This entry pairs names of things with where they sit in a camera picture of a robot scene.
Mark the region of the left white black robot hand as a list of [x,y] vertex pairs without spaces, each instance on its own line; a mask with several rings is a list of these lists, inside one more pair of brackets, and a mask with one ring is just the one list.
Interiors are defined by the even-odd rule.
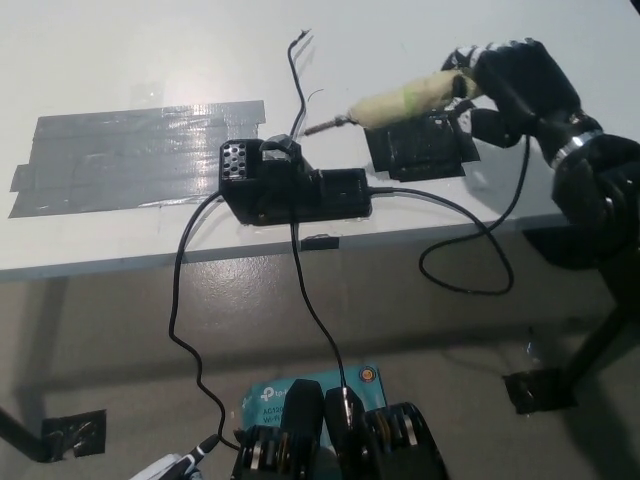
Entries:
[[202,480],[198,464],[219,441],[219,436],[214,434],[184,455],[167,454],[135,474],[131,480]]

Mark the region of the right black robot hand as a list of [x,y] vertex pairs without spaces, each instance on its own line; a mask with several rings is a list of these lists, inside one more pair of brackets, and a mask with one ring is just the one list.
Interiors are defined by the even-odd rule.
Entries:
[[477,85],[495,108],[467,111],[471,135],[507,148],[533,137],[554,156],[574,137],[599,135],[601,125],[584,113],[580,97],[545,46],[534,39],[460,47],[444,61]]

